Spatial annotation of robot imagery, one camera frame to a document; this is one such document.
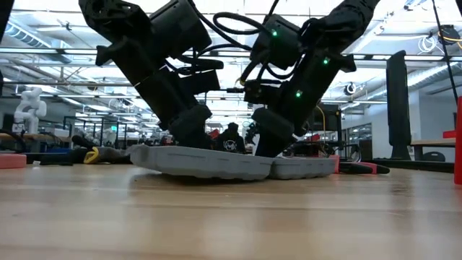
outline wooden table surface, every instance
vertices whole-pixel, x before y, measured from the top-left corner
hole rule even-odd
[[[444,138],[444,139],[435,139],[435,140],[415,140],[412,141],[411,145],[438,145],[438,144],[448,144],[456,145],[456,138]]]
[[[0,170],[0,259],[462,259],[453,175],[198,181],[127,165]]]

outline black cable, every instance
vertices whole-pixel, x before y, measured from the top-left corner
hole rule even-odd
[[[270,68],[268,66],[267,70],[269,72],[269,74],[277,79],[280,79],[280,80],[285,80],[285,79],[289,79],[290,77],[292,77],[294,74],[295,74],[295,71],[298,67],[298,65],[300,64],[300,61],[302,60],[302,57],[298,58],[297,62],[295,62],[295,65],[294,67],[292,68],[291,72],[288,73],[288,74],[285,74],[285,75],[280,75],[280,74],[277,74],[276,72],[274,72],[274,70],[272,68]]]
[[[218,49],[221,49],[221,48],[239,48],[239,47],[232,44],[232,43],[223,43],[223,44],[213,45],[213,46],[205,48],[202,51],[199,51],[197,53],[197,56],[200,57],[200,56],[204,55],[205,53],[208,53],[210,51],[215,51],[215,50],[218,50]]]
[[[255,57],[244,69],[244,72],[240,75],[240,83],[244,85],[250,73],[257,67],[257,65],[268,58],[269,51],[262,51]]]
[[[261,82],[261,78],[263,77],[263,73],[265,72],[265,70],[269,68],[269,58],[267,58],[265,60],[265,62],[262,63],[261,65],[261,69],[260,71],[258,72],[258,76],[257,76],[257,82]]]
[[[191,6],[193,7],[194,11],[197,13],[199,18],[202,20],[202,22],[204,22],[208,27],[210,27],[210,29],[215,31],[218,35],[222,36],[223,39],[227,40],[228,42],[233,44],[235,47],[243,48],[246,51],[252,51],[252,47],[239,43],[238,41],[236,41],[235,39],[231,38],[226,33],[224,33],[222,30],[218,29],[218,27],[216,27],[212,22],[210,22],[207,18],[205,18],[205,16],[202,13],[200,13],[200,11],[197,9],[195,4],[192,3]]]
[[[174,72],[176,72],[178,70],[178,68],[173,66],[170,62],[168,62],[168,60],[165,60],[165,65],[167,65],[167,67],[172,69]]]
[[[253,26],[256,28],[256,30],[234,30],[231,28],[228,28],[224,25],[222,25],[218,19],[219,18],[228,18],[231,20],[236,20],[239,22],[244,22],[250,26]],[[251,19],[249,17],[245,17],[240,14],[235,14],[231,12],[219,12],[214,15],[213,18],[215,26],[217,26],[220,30],[225,31],[226,33],[231,33],[234,35],[254,35],[256,33],[264,32],[267,33],[268,35],[271,35],[271,32],[266,29],[260,22],[255,21],[254,19]]]
[[[263,21],[263,24],[265,24],[268,17],[270,17],[274,13],[274,10],[276,9],[276,6],[278,3],[279,3],[279,0],[274,0],[273,5],[271,5],[271,8],[268,12],[268,15],[266,15],[265,20]]]
[[[432,2],[433,2],[433,11],[435,11],[436,23],[437,23],[437,25],[438,25],[438,31],[440,32],[440,36],[441,36],[441,38],[443,39],[442,45],[443,45],[443,51],[444,51],[444,53],[445,53],[446,65],[448,66],[448,73],[449,73],[450,85],[451,85],[451,87],[453,88],[453,94],[454,94],[454,98],[456,99],[456,104],[457,104],[458,95],[457,95],[457,90],[456,90],[456,84],[455,84],[455,82],[454,82],[453,70],[452,70],[451,67],[450,67],[448,49],[446,48],[446,44],[445,44],[445,41],[444,41],[443,29],[441,28],[440,17],[438,16],[438,11],[436,10],[435,0],[432,0]]]

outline person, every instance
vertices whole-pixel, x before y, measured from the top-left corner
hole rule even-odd
[[[244,138],[239,133],[236,123],[229,123],[228,129],[217,137],[217,150],[224,152],[245,153]]]

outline ceiling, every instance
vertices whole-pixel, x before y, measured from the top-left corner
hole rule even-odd
[[[167,0],[129,2],[138,4],[146,13],[151,13],[166,4]],[[272,4],[272,0],[195,0],[194,2],[210,20],[214,13],[227,11],[244,14],[259,22],[263,20]],[[284,18],[300,26],[309,17],[327,15],[340,2],[339,0],[324,0],[323,4],[319,4],[319,0],[280,1],[275,13],[282,14]],[[411,11],[404,10],[405,3],[406,1],[402,0],[382,0],[375,10],[375,15],[367,32],[356,43],[348,47],[345,53],[391,55],[397,51],[405,50],[408,55],[442,55],[441,45],[432,45],[431,40],[424,40],[430,30],[437,29],[431,1],[423,1],[423,4],[414,6]],[[462,19],[456,2],[454,0],[439,0],[437,5],[442,24],[455,25],[459,31],[462,27]],[[58,48],[94,49],[98,45],[109,45],[106,39],[88,28],[77,0],[16,0],[10,22],[44,43]],[[235,29],[250,29],[249,26],[239,22],[224,20],[223,23]],[[213,45],[226,43],[215,32],[209,30],[209,34],[212,37]],[[252,45],[256,39],[255,36],[233,36],[233,38],[248,45]],[[87,82],[106,85],[128,83],[121,71],[113,64],[102,68],[94,66],[95,55],[67,56],[71,62],[64,65],[60,61],[50,60],[49,57],[40,54],[6,54],[2,51],[6,47],[31,48],[31,46],[8,35],[4,37],[0,47],[0,69],[9,80],[15,82],[50,82],[50,79],[55,79],[49,77],[52,75],[57,78],[66,78],[68,84],[52,86],[48,89],[43,88],[45,91],[58,91],[60,94],[70,95],[109,95],[110,93],[137,95],[133,87],[108,86],[89,89],[84,84],[82,85],[82,83]],[[457,45],[448,46],[448,51],[452,55],[460,55],[461,52]],[[14,63],[12,59],[19,60],[21,64]],[[221,88],[234,87],[236,79],[248,63],[248,58],[218,56],[214,59],[220,59],[225,63],[224,69],[217,72]],[[179,61],[172,61],[172,63],[176,66],[183,65]],[[444,64],[437,62],[409,62],[408,69],[409,72],[414,72],[442,65]],[[329,100],[364,100],[367,93],[384,88],[385,60],[358,61],[357,66],[356,72],[348,74],[339,72],[324,98]],[[250,78],[256,77],[256,73],[257,71],[253,72]],[[347,97],[344,94],[344,86],[351,83],[360,87],[355,95]],[[207,105],[215,115],[210,119],[211,122],[227,124],[230,121],[242,123],[249,120],[248,104],[242,101],[242,95],[210,92],[207,97],[209,99]],[[72,100],[81,104],[110,107],[111,110],[119,112],[133,112],[132,110],[135,110],[138,111],[137,113],[149,114],[149,106],[141,99],[131,100],[134,106],[130,107],[121,105],[118,100],[110,101],[108,98],[76,97]]]

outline pipe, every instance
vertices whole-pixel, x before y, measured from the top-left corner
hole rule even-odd
[[[51,44],[40,39],[25,28],[20,27],[12,22],[6,24],[5,35],[18,39],[33,48],[51,48]],[[60,61],[64,64],[71,62],[71,59],[65,55],[45,55],[50,60]]]
[[[8,60],[11,61],[12,63],[18,65],[18,66],[23,66],[23,67],[25,67],[25,68],[27,68],[27,69],[30,69],[30,70],[33,71],[33,72],[37,72],[37,73],[39,73],[39,74],[42,74],[42,75],[45,76],[45,77],[49,77],[49,78],[54,79],[54,80],[57,80],[57,81],[59,81],[59,82],[62,82],[62,81],[63,81],[63,79],[60,78],[60,77],[57,77],[57,76],[55,76],[55,75],[53,75],[53,74],[51,74],[51,73],[48,73],[48,72],[46,72],[46,71],[43,71],[43,70],[39,69],[39,68],[35,68],[34,66],[32,66],[32,65],[30,65],[30,64],[26,64],[26,63],[24,63],[24,62],[22,62],[22,61],[20,61],[20,60],[15,59],[15,58],[8,58]]]
[[[5,85],[46,85],[75,87],[133,87],[130,83],[83,83],[83,82],[5,82]]]
[[[384,4],[385,1],[381,1],[379,4],[381,6],[385,6]],[[350,53],[359,53],[366,45],[368,45],[370,42],[372,42],[373,38],[379,34],[381,34],[384,29],[385,29],[385,26],[387,25],[388,22],[390,22],[390,20],[393,18],[393,17],[396,17],[398,13],[404,13],[404,3],[403,4],[397,4],[399,3],[399,1],[397,0],[390,0],[387,2],[387,5],[386,6],[392,6],[392,11],[390,12],[387,12],[386,16],[384,18],[382,18],[382,20],[380,21],[380,23],[376,26],[374,26],[374,28],[370,29],[368,32],[366,32],[358,41],[357,43],[355,44],[355,47],[352,48],[352,51],[350,51]]]
[[[458,62],[451,62],[450,67],[453,70],[454,75],[460,74],[462,72],[462,66],[460,66]],[[415,90],[420,90],[428,85],[431,85],[435,82],[439,82],[447,78],[448,78],[448,66],[446,65],[437,66],[435,68],[427,69],[424,71],[414,71],[408,74],[407,87],[409,89],[409,92],[412,92]],[[361,97],[354,99],[354,101],[360,101],[360,100],[366,101],[366,100],[372,100],[372,99],[384,96],[384,94],[387,93],[387,90],[383,89],[384,87],[386,87],[386,83],[383,84],[378,89],[376,89],[375,91],[372,91],[369,94],[366,94],[366,95],[363,95]],[[359,103],[348,104],[348,105],[342,106],[341,109],[345,110],[347,108],[353,108],[358,105]]]

